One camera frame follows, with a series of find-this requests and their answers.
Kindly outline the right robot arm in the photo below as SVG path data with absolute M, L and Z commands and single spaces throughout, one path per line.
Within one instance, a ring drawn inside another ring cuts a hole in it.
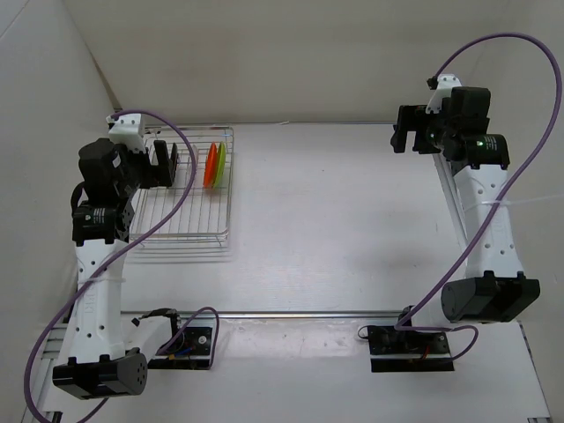
M 397 323 L 396 341 L 414 353 L 428 331 L 454 330 L 457 323 L 506 323 L 517 318 L 540 295 L 540 284 L 524 274 L 516 252 L 508 208 L 506 138 L 488 133 L 491 93 L 460 85 L 447 77 L 426 105 L 402 106 L 391 145 L 405 150 L 414 133 L 414 151 L 434 157 L 453 220 L 462 228 L 465 249 L 420 304 Z

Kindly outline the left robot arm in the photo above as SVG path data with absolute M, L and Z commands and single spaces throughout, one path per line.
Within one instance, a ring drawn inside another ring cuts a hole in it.
M 135 336 L 122 334 L 121 293 L 124 260 L 110 258 L 130 241 L 132 199 L 139 189 L 173 185 L 175 146 L 154 142 L 147 149 L 99 138 L 83 146 L 78 167 L 83 181 L 71 195 L 72 240 L 78 259 L 76 327 L 66 363 L 53 369 L 53 384 L 82 400 L 137 396 L 145 390 L 149 347 L 166 353 L 182 348 L 184 330 L 166 314 L 136 324 Z

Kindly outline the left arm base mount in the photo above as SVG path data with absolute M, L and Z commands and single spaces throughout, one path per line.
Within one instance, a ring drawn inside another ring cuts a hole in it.
M 181 332 L 175 342 L 149 363 L 151 370 L 209 370 L 217 340 L 217 320 L 212 315 L 197 317 L 182 330 L 183 321 L 172 320 L 173 334 Z

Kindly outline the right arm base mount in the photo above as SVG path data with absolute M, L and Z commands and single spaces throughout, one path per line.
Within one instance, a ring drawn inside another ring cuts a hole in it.
M 393 326 L 361 326 L 368 342 L 372 373 L 452 372 L 449 342 L 444 332 L 397 331 Z

